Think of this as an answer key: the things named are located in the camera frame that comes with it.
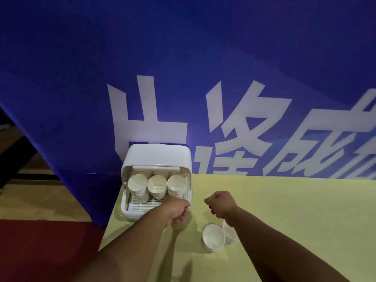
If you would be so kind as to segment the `stack of white paper cups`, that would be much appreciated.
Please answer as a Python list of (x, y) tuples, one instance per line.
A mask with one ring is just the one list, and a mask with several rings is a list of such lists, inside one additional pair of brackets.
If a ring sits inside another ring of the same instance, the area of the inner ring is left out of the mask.
[(129, 178), (127, 187), (138, 202), (147, 203), (149, 200), (148, 178), (143, 174), (135, 174)]
[(167, 180), (167, 192), (170, 196), (183, 198), (186, 190), (186, 177), (182, 175), (172, 175)]
[(153, 175), (147, 183), (149, 193), (157, 201), (161, 201), (167, 192), (167, 179), (162, 175)]

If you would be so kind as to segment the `white paper cup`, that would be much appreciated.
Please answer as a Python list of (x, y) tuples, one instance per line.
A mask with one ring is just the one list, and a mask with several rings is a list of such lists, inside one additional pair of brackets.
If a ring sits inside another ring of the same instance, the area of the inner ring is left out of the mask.
[(222, 222), (222, 230), (225, 236), (226, 244), (233, 244), (239, 241), (236, 230), (233, 227), (230, 227), (225, 220)]
[(207, 253), (214, 253), (225, 245), (223, 229), (216, 224), (207, 224), (202, 231), (201, 244)]

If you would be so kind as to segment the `person's right forearm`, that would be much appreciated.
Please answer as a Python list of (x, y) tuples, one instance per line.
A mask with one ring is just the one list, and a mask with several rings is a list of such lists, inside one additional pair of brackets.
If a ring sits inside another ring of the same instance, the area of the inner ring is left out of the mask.
[(258, 262), (280, 282), (350, 281), (317, 255), (251, 213), (234, 206), (224, 216), (252, 262)]

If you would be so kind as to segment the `person's left forearm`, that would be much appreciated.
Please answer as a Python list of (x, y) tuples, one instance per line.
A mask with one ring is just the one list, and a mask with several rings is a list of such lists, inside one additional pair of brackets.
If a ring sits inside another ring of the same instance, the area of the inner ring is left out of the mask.
[(168, 213), (157, 207), (106, 245), (71, 282), (146, 282)]

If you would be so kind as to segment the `person's right hand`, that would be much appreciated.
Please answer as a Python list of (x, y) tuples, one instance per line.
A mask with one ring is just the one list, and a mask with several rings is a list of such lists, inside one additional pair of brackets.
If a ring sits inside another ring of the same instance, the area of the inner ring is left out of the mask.
[(217, 196), (216, 212), (220, 215), (220, 217), (217, 218), (228, 220), (239, 209), (235, 199), (232, 197), (230, 192), (216, 191), (212, 195)]

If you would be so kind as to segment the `white plastic cup cabinet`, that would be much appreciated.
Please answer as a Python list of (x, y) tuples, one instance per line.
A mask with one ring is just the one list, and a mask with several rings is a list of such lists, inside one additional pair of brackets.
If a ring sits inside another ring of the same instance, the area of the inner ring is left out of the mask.
[(183, 199), (192, 202), (192, 159), (186, 146), (164, 144), (134, 144), (129, 148), (121, 168), (123, 194), (121, 213), (127, 221), (135, 222), (146, 212), (128, 212), (130, 193), (127, 183), (135, 174), (143, 174), (148, 180), (153, 175), (162, 175), (167, 180), (172, 175), (186, 177), (186, 190)]

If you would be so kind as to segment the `white slatted drain tray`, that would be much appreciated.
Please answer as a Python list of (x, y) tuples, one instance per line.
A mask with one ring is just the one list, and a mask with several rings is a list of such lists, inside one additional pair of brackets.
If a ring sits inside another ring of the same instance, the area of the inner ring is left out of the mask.
[(127, 211), (128, 212), (148, 212), (149, 210), (159, 206), (164, 201), (164, 199), (166, 199), (166, 196), (158, 200), (150, 195), (147, 202), (141, 203), (138, 199), (132, 196), (131, 199), (129, 199)]

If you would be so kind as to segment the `person's left hand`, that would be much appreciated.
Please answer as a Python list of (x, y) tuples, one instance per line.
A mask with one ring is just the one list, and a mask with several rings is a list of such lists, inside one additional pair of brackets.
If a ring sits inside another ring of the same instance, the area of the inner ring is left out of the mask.
[(165, 226), (167, 227), (185, 220), (186, 216), (189, 214), (190, 206), (190, 202), (186, 199), (168, 196), (160, 205)]

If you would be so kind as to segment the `blue banner with white characters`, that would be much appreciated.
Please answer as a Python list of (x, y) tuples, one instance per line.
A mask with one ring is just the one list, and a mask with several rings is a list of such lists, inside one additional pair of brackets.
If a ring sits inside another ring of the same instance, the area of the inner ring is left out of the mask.
[(0, 106), (107, 224), (131, 144), (376, 179), (376, 0), (0, 0)]

